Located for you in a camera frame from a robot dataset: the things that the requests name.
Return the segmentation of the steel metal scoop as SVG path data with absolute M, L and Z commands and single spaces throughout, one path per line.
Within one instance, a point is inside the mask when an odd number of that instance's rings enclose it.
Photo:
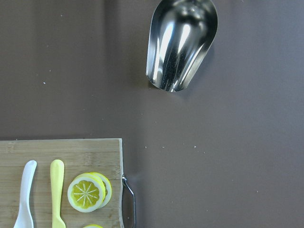
M 150 26 L 146 76 L 158 89 L 181 91 L 207 55 L 218 28 L 210 0 L 163 0 Z

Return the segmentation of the bamboo cutting board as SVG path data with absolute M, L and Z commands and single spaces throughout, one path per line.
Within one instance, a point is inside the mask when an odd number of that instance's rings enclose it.
M 30 211 L 34 226 L 52 226 L 50 165 L 53 160 L 65 165 L 61 217 L 68 228 L 97 224 L 104 228 L 134 227 L 133 199 L 124 186 L 121 139 L 23 140 L 0 143 L 0 225 L 14 226 L 19 210 L 22 173 L 30 160 L 37 162 L 30 192 Z M 99 172 L 107 177 L 113 193 L 109 203 L 93 212 L 71 207 L 67 199 L 70 182 L 79 174 Z

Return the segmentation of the white plastic spoon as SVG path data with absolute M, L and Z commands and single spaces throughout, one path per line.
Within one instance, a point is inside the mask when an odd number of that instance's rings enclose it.
M 35 160 L 28 161 L 24 166 L 20 186 L 19 211 L 14 228 L 34 227 L 29 198 L 36 167 L 37 162 Z

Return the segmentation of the rear lemon slice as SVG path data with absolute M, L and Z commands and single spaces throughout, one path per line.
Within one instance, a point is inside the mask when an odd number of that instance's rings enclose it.
M 98 173 L 98 172 L 92 172 L 91 174 L 95 175 L 95 176 L 98 176 L 102 180 L 102 182 L 105 186 L 105 198 L 103 200 L 103 203 L 99 207 L 99 208 L 102 208 L 109 203 L 109 201 L 112 197 L 112 185 L 111 185 L 109 179 L 107 177 L 105 177 L 103 174 Z

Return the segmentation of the yellow plastic knife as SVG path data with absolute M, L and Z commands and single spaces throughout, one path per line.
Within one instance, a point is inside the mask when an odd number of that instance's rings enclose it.
M 61 218 L 61 199 L 64 181 L 64 163 L 61 160 L 54 160 L 50 165 L 50 182 L 52 197 L 52 227 L 65 228 L 66 224 Z

